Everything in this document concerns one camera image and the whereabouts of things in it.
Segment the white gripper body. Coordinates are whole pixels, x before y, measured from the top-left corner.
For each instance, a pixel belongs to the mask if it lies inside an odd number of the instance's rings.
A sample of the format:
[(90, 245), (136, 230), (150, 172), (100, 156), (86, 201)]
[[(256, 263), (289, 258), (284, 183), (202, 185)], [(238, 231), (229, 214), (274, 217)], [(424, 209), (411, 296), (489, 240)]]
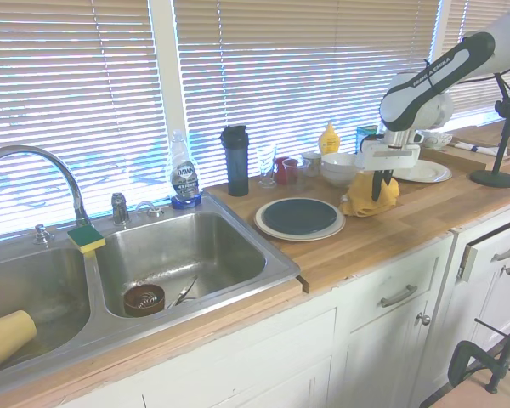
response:
[(363, 139), (355, 158), (362, 171), (385, 171), (414, 167), (421, 152), (418, 144), (391, 148), (381, 139)]

